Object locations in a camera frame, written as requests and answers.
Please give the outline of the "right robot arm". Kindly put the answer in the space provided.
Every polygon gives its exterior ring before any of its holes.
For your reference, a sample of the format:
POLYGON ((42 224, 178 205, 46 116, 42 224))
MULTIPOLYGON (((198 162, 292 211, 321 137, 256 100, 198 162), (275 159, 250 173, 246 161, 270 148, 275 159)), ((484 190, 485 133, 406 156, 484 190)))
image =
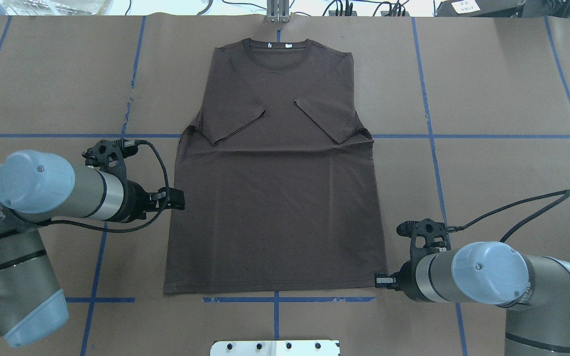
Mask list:
POLYGON ((376 273, 374 286, 425 303, 480 303, 505 310, 506 356, 570 356, 570 262, 526 255, 503 242, 452 249, 447 226, 405 221, 410 257, 395 273, 376 273))

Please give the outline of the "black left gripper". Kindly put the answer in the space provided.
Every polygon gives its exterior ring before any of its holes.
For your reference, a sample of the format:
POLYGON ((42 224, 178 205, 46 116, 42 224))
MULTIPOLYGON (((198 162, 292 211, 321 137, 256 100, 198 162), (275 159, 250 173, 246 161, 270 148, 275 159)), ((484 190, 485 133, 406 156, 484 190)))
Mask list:
POLYGON ((184 192, 175 188, 161 188, 146 192, 142 186, 128 179, 125 158, 136 155, 142 140, 100 140, 82 153, 85 164, 95 169, 104 189, 101 201, 88 217, 105 222, 144 221, 154 211, 186 208, 184 192))

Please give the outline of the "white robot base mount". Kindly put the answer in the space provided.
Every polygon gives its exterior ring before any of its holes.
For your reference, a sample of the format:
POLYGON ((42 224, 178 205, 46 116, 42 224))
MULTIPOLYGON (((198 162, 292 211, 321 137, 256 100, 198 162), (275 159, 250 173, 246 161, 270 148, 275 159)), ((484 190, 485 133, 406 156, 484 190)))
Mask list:
POLYGON ((213 343, 211 356, 340 356, 337 340, 252 340, 213 343))

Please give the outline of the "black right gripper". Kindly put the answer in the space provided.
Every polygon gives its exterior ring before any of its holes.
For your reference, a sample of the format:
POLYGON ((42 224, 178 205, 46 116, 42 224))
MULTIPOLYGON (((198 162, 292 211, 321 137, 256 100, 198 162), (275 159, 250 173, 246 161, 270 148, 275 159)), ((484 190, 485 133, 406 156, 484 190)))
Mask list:
POLYGON ((396 232, 410 238, 410 259, 396 273, 375 273, 374 287, 403 292, 416 302, 447 303, 432 285, 429 271, 437 254, 452 249, 446 225, 431 219, 405 221, 396 232))

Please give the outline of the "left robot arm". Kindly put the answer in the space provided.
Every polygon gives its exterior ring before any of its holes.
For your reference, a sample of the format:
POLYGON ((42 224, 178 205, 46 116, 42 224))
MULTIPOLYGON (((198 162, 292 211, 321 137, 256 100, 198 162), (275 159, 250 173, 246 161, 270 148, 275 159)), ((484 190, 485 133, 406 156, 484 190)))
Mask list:
POLYGON ((0 164, 0 338, 10 347, 37 342, 69 320, 40 229, 63 224, 106 233, 146 228, 168 209, 185 208, 170 187, 155 146, 144 139, 100 140, 82 153, 83 165, 36 150, 11 153, 0 164), (164 185, 148 192, 129 180, 125 159, 148 146, 164 185))

